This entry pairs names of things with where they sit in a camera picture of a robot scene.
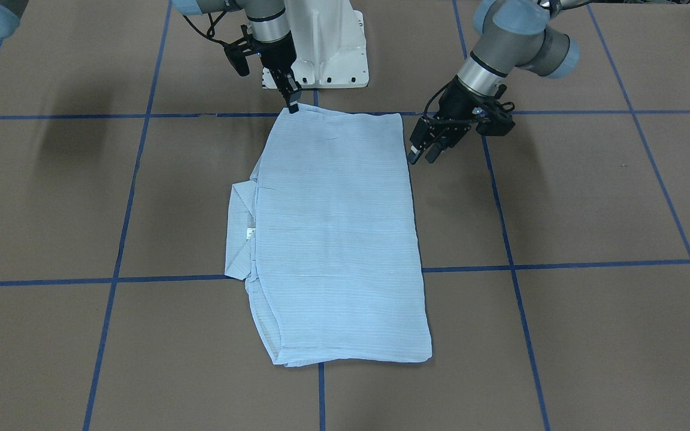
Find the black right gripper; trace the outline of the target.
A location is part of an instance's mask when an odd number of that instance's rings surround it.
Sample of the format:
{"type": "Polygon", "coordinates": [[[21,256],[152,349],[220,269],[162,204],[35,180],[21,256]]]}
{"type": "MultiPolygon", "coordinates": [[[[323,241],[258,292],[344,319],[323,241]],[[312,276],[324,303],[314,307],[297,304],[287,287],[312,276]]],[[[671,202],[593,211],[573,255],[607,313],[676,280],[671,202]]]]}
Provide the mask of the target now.
{"type": "Polygon", "coordinates": [[[273,42],[258,42],[258,53],[264,68],[270,71],[290,114],[299,111],[299,99],[303,89],[293,76],[293,63],[296,61],[295,42],[292,33],[273,42]]]}

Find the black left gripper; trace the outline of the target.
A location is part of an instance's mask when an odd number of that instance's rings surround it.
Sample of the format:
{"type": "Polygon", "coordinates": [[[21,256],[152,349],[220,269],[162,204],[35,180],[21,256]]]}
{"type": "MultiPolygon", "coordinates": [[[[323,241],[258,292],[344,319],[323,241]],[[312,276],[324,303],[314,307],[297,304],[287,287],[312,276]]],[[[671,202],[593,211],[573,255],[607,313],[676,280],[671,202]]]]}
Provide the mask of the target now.
{"type": "Polygon", "coordinates": [[[423,115],[410,134],[406,159],[414,165],[425,152],[425,160],[435,163],[470,130],[487,136],[489,96],[471,90],[460,77],[453,77],[425,104],[423,115]]]}

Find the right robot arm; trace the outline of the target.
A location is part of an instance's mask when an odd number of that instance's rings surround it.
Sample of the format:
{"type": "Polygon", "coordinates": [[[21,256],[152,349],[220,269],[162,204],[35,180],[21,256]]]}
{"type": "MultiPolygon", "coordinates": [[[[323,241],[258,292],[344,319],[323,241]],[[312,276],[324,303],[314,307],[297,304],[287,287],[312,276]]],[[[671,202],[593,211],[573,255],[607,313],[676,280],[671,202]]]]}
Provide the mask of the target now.
{"type": "MultiPolygon", "coordinates": [[[[8,38],[21,25],[28,1],[0,1],[0,40],[8,38]]],[[[303,89],[292,66],[296,55],[295,41],[283,1],[172,1],[189,27],[205,40],[219,44],[238,75],[249,75],[247,57],[258,55],[280,92],[288,112],[299,110],[303,89]],[[241,25],[242,36],[227,42],[217,38],[216,28],[223,17],[243,12],[247,23],[241,25]]]]}

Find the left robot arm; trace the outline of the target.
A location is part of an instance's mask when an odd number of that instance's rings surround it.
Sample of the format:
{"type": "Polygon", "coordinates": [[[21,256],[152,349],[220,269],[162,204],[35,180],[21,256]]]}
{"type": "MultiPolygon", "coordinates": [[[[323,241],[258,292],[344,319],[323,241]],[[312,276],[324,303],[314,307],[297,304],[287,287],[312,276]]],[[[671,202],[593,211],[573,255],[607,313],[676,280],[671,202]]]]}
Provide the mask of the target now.
{"type": "Polygon", "coordinates": [[[462,68],[431,97],[435,114],[424,110],[410,135],[406,158],[434,163],[471,130],[505,136],[515,126],[512,102],[501,102],[506,78],[515,68],[559,79],[577,65],[580,47],[550,27],[563,11],[560,1],[484,1],[474,14],[479,33],[462,68]]]}

